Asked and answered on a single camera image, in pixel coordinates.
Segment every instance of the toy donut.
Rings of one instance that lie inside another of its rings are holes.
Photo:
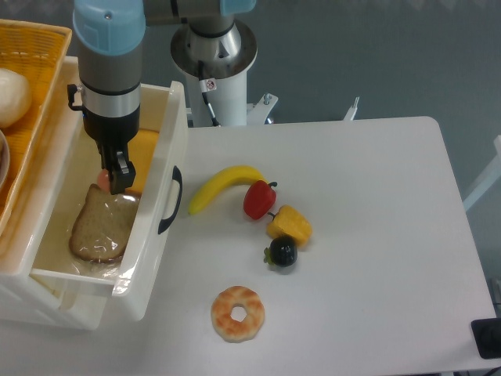
[[[235,307],[245,309],[247,315],[242,321],[232,318]],[[212,325],[227,342],[243,342],[252,339],[265,320],[265,307],[258,294],[244,286],[233,286],[224,290],[212,303]]]

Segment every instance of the gray floor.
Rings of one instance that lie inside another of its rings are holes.
[[[71,0],[0,0],[0,18],[68,27],[71,9]],[[258,0],[240,19],[259,48],[248,100],[277,95],[276,122],[340,120],[356,96],[357,118],[433,117],[461,194],[496,155],[501,2]],[[144,82],[182,81],[169,55],[175,30],[147,31]],[[487,278],[501,276],[500,184],[468,214]]]

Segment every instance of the drawer handle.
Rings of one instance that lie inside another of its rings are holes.
[[[174,218],[178,214],[179,205],[181,204],[182,177],[181,177],[181,171],[179,170],[178,166],[174,166],[174,170],[172,171],[172,180],[175,180],[176,182],[179,183],[178,200],[175,203],[175,208],[174,208],[174,212],[172,213],[172,215],[169,218],[160,220],[160,223],[158,225],[158,234],[159,235],[161,233],[163,233],[166,229],[168,229],[170,227],[170,225],[174,222]]]

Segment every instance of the yellow banana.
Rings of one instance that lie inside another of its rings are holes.
[[[263,175],[252,166],[242,164],[223,168],[195,193],[189,202],[188,213],[194,215],[200,212],[229,186],[251,185],[258,180],[266,181]]]

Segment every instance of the yellow bell pepper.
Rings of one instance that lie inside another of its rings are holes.
[[[284,205],[273,215],[273,220],[266,226],[266,232],[276,239],[283,235],[289,235],[296,245],[301,247],[306,244],[313,233],[310,222],[292,206]]]

